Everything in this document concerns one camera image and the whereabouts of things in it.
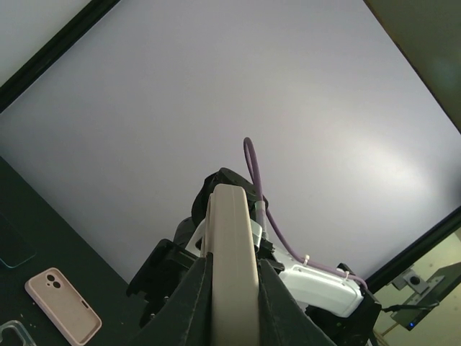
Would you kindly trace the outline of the left black frame post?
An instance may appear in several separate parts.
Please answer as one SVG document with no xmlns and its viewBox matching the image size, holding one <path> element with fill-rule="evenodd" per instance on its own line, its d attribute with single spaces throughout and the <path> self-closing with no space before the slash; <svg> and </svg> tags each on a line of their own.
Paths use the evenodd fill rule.
<svg viewBox="0 0 461 346">
<path fill-rule="evenodd" d="M 5 111 L 118 3 L 119 0 L 92 0 L 86 4 L 1 86 L 1 111 Z"/>
</svg>

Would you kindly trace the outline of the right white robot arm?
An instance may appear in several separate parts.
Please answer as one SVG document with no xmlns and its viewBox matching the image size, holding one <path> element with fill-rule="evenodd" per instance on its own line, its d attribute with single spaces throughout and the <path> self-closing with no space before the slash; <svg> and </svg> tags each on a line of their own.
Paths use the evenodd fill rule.
<svg viewBox="0 0 461 346">
<path fill-rule="evenodd" d="M 127 294 L 143 293 L 147 301 L 140 319 L 144 327 L 165 305 L 194 261 L 201 255 L 208 198 L 219 184 L 242 187 L 246 192 L 255 238 L 256 258 L 268 260 L 292 297 L 336 345 L 366 345 L 381 306 L 372 294 L 340 265 L 334 273 L 297 263 L 288 253 L 261 235 L 256 221 L 256 189 L 238 173 L 221 168 L 204 181 L 192 205 L 192 214 L 177 227 L 173 240 L 161 240 L 130 281 Z"/>
</svg>

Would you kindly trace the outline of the blue smartphone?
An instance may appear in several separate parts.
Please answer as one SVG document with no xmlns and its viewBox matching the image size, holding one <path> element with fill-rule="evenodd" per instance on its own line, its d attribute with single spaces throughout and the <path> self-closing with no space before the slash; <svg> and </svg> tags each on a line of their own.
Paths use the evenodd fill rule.
<svg viewBox="0 0 461 346">
<path fill-rule="evenodd" d="M 14 269 L 36 255 L 34 247 L 20 234 L 18 228 L 1 214 L 1 264 Z"/>
</svg>

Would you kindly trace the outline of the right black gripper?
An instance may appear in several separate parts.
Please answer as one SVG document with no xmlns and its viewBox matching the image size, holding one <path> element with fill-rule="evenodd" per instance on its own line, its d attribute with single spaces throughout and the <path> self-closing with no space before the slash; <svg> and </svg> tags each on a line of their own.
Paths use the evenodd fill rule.
<svg viewBox="0 0 461 346">
<path fill-rule="evenodd" d="M 205 214 L 205 206 L 194 206 L 192 215 L 178 225 L 174 239 L 160 240 L 130 281 L 127 295 L 142 295 L 146 302 L 141 324 L 158 314 L 201 255 Z"/>
</svg>

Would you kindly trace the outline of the phone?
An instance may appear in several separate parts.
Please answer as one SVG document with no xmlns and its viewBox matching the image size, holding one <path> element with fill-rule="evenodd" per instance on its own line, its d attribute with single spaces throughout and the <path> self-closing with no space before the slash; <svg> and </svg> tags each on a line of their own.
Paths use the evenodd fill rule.
<svg viewBox="0 0 461 346">
<path fill-rule="evenodd" d="M 210 196 L 202 252 L 212 254 L 211 344 L 259 344 L 259 278 L 245 190 Z"/>
<path fill-rule="evenodd" d="M 1 325 L 0 341 L 1 346 L 36 346 L 25 326 L 17 320 Z"/>
</svg>

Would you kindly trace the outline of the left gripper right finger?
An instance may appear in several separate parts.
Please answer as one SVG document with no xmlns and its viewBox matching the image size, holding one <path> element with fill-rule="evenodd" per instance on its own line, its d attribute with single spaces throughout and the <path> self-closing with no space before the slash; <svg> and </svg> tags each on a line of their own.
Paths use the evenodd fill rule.
<svg viewBox="0 0 461 346">
<path fill-rule="evenodd" d="M 259 260 L 258 274 L 261 345 L 335 345 L 298 306 L 269 261 Z"/>
</svg>

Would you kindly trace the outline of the right black frame post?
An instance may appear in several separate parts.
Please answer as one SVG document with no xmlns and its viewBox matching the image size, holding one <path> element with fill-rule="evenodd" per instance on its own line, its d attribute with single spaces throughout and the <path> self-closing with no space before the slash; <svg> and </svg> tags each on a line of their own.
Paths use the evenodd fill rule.
<svg viewBox="0 0 461 346">
<path fill-rule="evenodd" d="M 368 277 L 366 282 L 371 293 L 378 292 L 436 245 L 458 230 L 460 227 L 460 214 L 461 207 L 458 207 L 392 258 L 391 261 L 386 263 L 377 272 Z"/>
</svg>

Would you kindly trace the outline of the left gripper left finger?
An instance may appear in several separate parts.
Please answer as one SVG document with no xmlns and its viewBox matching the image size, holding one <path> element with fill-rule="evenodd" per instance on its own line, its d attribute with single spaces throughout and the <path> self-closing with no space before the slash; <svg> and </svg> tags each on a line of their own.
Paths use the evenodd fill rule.
<svg viewBox="0 0 461 346">
<path fill-rule="evenodd" d="M 159 314 L 129 344 L 210 345 L 212 269 L 212 254 L 197 259 Z"/>
</svg>

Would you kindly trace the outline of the black frame post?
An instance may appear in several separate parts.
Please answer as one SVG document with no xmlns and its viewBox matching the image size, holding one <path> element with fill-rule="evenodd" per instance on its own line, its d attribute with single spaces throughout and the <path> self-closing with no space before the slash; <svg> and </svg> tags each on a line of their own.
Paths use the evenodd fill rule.
<svg viewBox="0 0 461 346">
<path fill-rule="evenodd" d="M 458 230 L 460 227 L 460 214 L 461 207 L 458 207 L 392 258 L 391 261 L 386 263 L 377 272 L 368 277 L 366 282 L 371 293 L 378 292 L 436 245 Z"/>
<path fill-rule="evenodd" d="M 86 4 L 1 86 L 1 111 L 5 111 L 118 3 L 119 0 L 92 0 Z"/>
</svg>

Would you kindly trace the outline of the pink phone case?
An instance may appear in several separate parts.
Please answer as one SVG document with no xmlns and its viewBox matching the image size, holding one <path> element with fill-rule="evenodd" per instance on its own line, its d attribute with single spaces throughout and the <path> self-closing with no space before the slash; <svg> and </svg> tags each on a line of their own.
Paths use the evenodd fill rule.
<svg viewBox="0 0 461 346">
<path fill-rule="evenodd" d="M 86 345 L 102 328 L 101 318 L 58 268 L 31 277 L 24 289 L 70 345 Z"/>
</svg>

